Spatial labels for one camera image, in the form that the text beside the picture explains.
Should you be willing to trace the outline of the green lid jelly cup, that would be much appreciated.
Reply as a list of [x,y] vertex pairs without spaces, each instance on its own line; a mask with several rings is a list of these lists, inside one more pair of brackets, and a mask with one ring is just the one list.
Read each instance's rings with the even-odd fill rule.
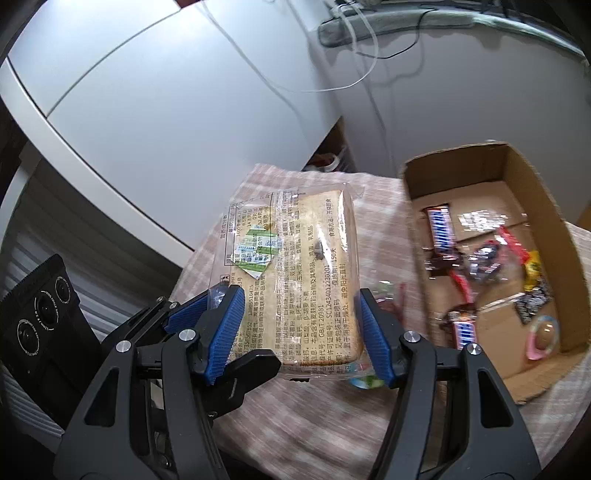
[[369,369],[363,376],[349,378],[349,384],[360,390],[374,390],[384,387],[385,383],[374,372],[374,369],[368,365]]

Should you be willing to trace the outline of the chocolate egg pink cup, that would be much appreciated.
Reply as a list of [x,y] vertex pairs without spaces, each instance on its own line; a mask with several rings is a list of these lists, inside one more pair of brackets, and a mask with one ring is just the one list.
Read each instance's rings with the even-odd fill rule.
[[526,342],[526,358],[541,361],[552,355],[560,339],[558,321],[550,315],[542,315],[530,324]]

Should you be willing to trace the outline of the black white snack packet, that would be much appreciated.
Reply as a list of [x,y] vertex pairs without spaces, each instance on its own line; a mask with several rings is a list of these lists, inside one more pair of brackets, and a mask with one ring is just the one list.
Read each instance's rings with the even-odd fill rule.
[[547,283],[540,279],[529,291],[515,302],[516,313],[523,325],[529,324],[538,312],[552,300]]

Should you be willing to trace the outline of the packaged sliced bread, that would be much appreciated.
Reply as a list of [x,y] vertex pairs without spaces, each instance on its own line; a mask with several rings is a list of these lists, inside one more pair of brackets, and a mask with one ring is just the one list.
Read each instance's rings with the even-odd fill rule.
[[270,349],[283,375],[365,373],[359,255],[349,183],[276,190],[232,203],[222,218],[211,283],[245,291],[229,357]]

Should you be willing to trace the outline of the yellow candy packet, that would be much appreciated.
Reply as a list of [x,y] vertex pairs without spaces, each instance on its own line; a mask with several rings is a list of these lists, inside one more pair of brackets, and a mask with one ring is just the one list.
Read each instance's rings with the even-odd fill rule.
[[542,276],[542,265],[539,252],[532,250],[528,252],[526,260],[523,262],[524,270],[524,290],[532,291]]

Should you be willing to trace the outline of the Snickers bar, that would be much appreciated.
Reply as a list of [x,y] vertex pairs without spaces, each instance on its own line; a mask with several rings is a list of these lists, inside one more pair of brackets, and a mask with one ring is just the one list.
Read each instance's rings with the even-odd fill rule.
[[426,269],[432,276],[447,275],[462,264],[462,253],[457,248],[448,203],[429,206],[422,210],[425,214],[432,241],[431,257],[426,261]]
[[443,318],[443,327],[452,335],[454,347],[462,350],[477,343],[476,314],[470,310],[450,310]]

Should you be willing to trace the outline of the red dates clear bag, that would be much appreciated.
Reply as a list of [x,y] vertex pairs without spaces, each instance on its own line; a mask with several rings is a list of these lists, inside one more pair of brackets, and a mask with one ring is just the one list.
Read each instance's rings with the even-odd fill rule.
[[395,284],[388,280],[380,280],[372,289],[372,293],[382,310],[393,314],[401,324],[406,323],[407,288],[405,283]]

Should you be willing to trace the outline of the cardboard box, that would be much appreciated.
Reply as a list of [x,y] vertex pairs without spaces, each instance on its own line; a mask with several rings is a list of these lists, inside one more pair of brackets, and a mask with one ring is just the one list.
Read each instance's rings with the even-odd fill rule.
[[586,355],[590,300],[541,176],[492,142],[412,159],[403,181],[433,340],[477,341],[517,403],[542,395]]

